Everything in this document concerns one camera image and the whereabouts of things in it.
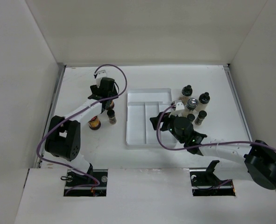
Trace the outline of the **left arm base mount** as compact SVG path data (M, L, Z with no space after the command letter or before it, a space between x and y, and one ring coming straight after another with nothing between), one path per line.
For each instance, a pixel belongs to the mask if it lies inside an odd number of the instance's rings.
M107 182L108 182L108 170L95 169L93 170L94 178L96 178L100 184L95 185L96 182L87 176L81 176L68 170L67 175L61 176L61 180L65 182L64 196L67 197L105 197Z

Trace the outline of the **red-capped amber sauce jar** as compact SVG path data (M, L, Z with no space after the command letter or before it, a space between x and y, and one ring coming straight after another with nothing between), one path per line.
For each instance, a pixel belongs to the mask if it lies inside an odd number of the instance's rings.
M115 104L113 100L108 100L105 104L106 110L112 110L114 108Z

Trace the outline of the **silver-capped spice bottle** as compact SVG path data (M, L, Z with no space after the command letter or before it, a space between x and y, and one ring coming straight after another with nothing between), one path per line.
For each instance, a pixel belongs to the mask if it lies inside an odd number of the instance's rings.
M193 112L197 108L197 106L198 106L198 100L196 98L188 99L182 115L184 117L187 117L188 114L193 114Z

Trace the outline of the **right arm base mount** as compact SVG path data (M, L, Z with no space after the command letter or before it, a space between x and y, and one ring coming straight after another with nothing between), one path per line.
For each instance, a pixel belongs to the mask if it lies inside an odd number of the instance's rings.
M220 180L215 168L220 161L212 161L207 168L190 169L191 189L193 196L235 196L232 180Z

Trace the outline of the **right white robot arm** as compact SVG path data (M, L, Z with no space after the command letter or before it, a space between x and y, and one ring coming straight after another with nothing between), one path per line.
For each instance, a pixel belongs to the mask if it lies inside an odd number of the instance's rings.
M265 142L221 141L195 131L188 118L169 112L160 112L149 120L157 133L170 132L183 144L182 150L215 158L205 170L205 179L209 184L240 179L253 181L265 189L276 189L276 149Z

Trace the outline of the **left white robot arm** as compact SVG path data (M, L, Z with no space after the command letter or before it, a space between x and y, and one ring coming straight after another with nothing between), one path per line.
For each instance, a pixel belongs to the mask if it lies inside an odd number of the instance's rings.
M57 124L60 126L46 138L44 146L46 152L74 168L77 180L83 186L92 183L93 174L89 172L92 165L80 153L81 129L85 125L93 130L99 129L98 116L114 106L113 100L107 98L118 95L115 80L109 77L99 78L90 88L92 94L83 105L65 116L51 119L50 130Z

